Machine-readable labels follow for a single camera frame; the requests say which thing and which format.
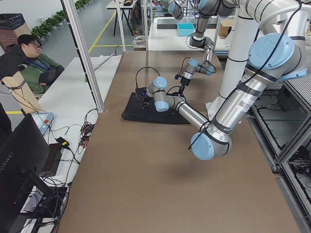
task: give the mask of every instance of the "brown tabletop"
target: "brown tabletop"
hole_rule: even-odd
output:
[[[298,233],[290,209],[246,118],[231,135],[232,150],[198,160],[187,150],[197,130],[191,125],[125,121],[135,74],[157,69],[168,87],[185,57],[198,51],[129,51],[109,89],[105,111],[73,181],[60,233]],[[218,94],[217,74],[195,74],[185,96],[206,115],[205,101]],[[138,74],[138,85],[155,77]]]

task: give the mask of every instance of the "glasses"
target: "glasses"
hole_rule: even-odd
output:
[[[30,43],[30,44],[33,44],[35,49],[37,49],[37,48],[43,49],[43,47],[37,43]]]

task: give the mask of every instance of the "green jacket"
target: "green jacket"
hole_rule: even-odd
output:
[[[45,93],[50,87],[50,85],[43,86],[43,85],[40,85],[39,83],[40,75],[46,72],[44,69],[45,65],[47,65],[48,68],[50,68],[50,67],[58,67],[60,64],[54,61],[53,59],[49,58],[47,55],[43,53],[41,53],[39,57],[33,62],[42,66],[42,68],[36,65],[30,64],[28,65],[26,69],[24,69],[21,72],[21,74],[33,92]]]

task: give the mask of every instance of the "yellow floor line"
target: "yellow floor line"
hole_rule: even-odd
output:
[[[7,114],[23,114],[21,111],[6,111]]]
[[[122,45],[94,45],[94,47],[116,47],[116,46],[122,47]]]
[[[111,18],[109,19],[109,21],[106,23],[106,25],[104,26],[103,30],[101,31],[101,33],[99,33],[99,35],[97,36],[96,40],[94,41],[94,43],[92,44],[92,46],[89,48],[88,53],[90,53],[92,51],[92,49],[94,48],[94,46],[96,45],[96,43],[98,42],[99,38],[101,38],[102,34],[104,33],[104,31],[106,30],[106,28],[108,27],[109,23],[112,21],[112,19],[114,18],[114,16],[116,16],[115,12]]]

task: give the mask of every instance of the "man's hair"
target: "man's hair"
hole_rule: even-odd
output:
[[[28,45],[30,43],[37,42],[40,46],[42,46],[38,37],[34,35],[23,34],[17,38],[17,43],[20,46],[21,44]]]

